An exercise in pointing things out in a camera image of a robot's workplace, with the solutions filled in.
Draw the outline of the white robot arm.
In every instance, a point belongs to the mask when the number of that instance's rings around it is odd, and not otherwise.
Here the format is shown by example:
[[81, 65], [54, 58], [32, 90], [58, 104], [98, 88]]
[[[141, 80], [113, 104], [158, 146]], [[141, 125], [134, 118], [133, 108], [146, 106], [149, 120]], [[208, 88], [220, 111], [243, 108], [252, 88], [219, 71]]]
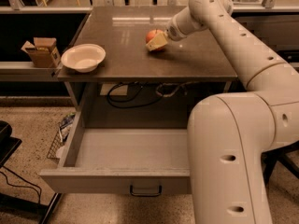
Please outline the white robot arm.
[[299, 73], [232, 10], [231, 0], [189, 0], [147, 48], [208, 29], [245, 88], [207, 97], [189, 117], [195, 223], [272, 224], [261, 156], [299, 140]]

